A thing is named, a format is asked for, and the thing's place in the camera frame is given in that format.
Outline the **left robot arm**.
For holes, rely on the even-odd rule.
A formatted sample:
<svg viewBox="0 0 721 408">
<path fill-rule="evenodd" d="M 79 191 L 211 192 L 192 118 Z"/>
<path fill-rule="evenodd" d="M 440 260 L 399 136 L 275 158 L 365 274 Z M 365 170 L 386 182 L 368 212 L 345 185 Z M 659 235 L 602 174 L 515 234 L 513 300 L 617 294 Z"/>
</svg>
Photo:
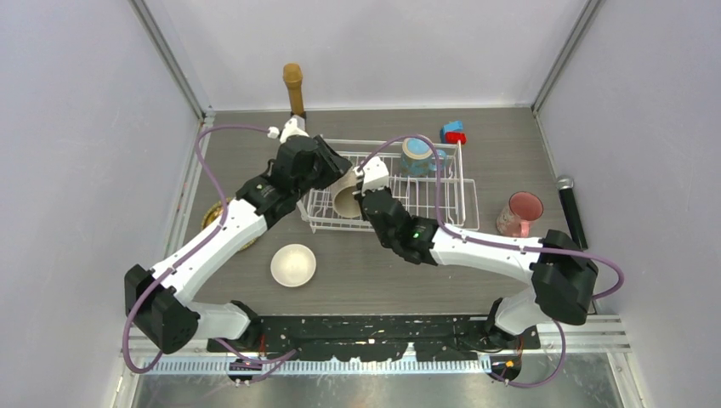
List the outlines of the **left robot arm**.
<svg viewBox="0 0 721 408">
<path fill-rule="evenodd" d="M 163 354 L 192 339 L 228 339 L 241 352 L 261 338 L 239 303 L 197 303 L 196 293 L 236 252 L 291 213 L 310 190 L 339 181 L 352 163 L 315 136 L 291 136 L 266 170 L 249 179 L 221 216 L 168 258 L 124 276 L 126 314 Z"/>
</svg>

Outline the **white floral bowl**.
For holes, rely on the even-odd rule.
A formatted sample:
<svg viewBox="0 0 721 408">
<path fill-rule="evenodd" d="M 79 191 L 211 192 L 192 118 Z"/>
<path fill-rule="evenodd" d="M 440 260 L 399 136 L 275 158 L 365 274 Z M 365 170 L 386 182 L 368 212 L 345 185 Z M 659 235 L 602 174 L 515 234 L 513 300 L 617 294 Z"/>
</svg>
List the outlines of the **white floral bowl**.
<svg viewBox="0 0 721 408">
<path fill-rule="evenodd" d="M 308 283 L 316 271 L 314 253 L 305 245 L 289 244 L 279 249 L 270 262 L 273 279 L 284 287 L 299 287 Z"/>
</svg>

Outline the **pink ceramic mug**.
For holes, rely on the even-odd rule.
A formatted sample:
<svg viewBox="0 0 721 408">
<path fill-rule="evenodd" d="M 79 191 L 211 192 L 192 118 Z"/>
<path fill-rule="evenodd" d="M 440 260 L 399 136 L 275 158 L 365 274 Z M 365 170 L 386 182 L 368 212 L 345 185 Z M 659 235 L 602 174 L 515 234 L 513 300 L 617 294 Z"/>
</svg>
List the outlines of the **pink ceramic mug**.
<svg viewBox="0 0 721 408">
<path fill-rule="evenodd" d="M 496 227 L 500 235 L 527 238 L 531 226 L 543 215 L 541 199 L 527 191 L 512 194 L 497 217 Z"/>
</svg>

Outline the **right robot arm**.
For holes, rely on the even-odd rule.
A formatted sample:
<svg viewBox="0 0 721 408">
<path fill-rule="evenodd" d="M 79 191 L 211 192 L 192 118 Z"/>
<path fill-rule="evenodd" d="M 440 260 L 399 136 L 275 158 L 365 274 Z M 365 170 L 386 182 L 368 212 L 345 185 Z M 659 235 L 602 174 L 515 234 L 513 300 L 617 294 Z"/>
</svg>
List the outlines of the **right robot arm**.
<svg viewBox="0 0 721 408">
<path fill-rule="evenodd" d="M 527 328 L 546 321 L 586 323 L 599 269 L 566 233 L 508 238 L 446 226 L 411 215 L 388 189 L 355 199 L 382 247 L 407 262 L 480 269 L 527 285 L 492 305 L 485 337 L 493 347 L 508 348 Z"/>
</svg>

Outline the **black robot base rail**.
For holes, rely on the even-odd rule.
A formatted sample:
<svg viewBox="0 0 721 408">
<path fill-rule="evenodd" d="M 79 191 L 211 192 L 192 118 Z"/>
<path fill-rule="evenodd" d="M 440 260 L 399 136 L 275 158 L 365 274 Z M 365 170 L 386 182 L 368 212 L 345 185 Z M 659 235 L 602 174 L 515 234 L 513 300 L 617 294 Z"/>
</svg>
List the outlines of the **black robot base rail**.
<svg viewBox="0 0 721 408">
<path fill-rule="evenodd" d="M 229 344 L 243 354 L 294 351 L 296 360 L 342 362 L 397 361 L 412 350 L 422 362 L 464 361 L 479 352 L 541 347 L 535 327 L 502 340 L 486 332 L 485 316 L 470 314 L 266 315 Z"/>
</svg>

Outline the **blue ceramic mug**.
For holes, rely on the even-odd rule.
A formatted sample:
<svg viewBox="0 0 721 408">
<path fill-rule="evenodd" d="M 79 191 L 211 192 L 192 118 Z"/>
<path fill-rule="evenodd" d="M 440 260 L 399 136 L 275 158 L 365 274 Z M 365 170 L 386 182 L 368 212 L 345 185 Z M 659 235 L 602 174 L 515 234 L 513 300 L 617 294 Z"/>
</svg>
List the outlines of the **blue ceramic mug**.
<svg viewBox="0 0 721 408">
<path fill-rule="evenodd" d="M 438 162 L 433 151 L 425 142 L 425 138 L 404 139 L 401 146 L 400 175 L 411 178 L 431 178 L 446 174 L 448 156 L 444 150 L 438 149 Z"/>
</svg>

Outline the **large yellow woven plate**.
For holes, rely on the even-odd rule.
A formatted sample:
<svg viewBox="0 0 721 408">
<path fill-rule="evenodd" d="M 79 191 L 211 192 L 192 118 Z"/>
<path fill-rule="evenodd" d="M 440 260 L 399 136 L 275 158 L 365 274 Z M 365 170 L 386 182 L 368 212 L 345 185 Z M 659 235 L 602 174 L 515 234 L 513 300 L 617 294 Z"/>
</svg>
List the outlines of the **large yellow woven plate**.
<svg viewBox="0 0 721 408">
<path fill-rule="evenodd" d="M 203 216 L 202 223 L 201 223 L 201 230 L 204 230 L 208 225 L 210 225 L 212 222 L 214 222 L 222 214 L 223 214 L 223 205 L 222 205 L 221 201 L 217 201 L 216 203 L 214 203 L 212 206 L 209 207 L 209 209 L 206 211 L 205 215 Z M 237 251 L 243 252 L 243 251 L 247 250 L 256 241 L 257 241 L 257 238 L 252 238 L 247 244 L 242 246 Z"/>
</svg>

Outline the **cream green ceramic mug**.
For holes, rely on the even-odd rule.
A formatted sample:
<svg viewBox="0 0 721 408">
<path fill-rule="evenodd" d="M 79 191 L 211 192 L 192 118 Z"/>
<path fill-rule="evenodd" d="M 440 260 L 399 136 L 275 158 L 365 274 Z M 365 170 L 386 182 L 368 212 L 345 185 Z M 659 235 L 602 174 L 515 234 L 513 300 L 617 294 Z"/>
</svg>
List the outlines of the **cream green ceramic mug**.
<svg viewBox="0 0 721 408">
<path fill-rule="evenodd" d="M 329 189 L 333 211 L 342 218 L 358 218 L 361 209 L 354 197 L 358 183 L 355 168 L 352 167 L 343 177 L 332 184 Z"/>
</svg>

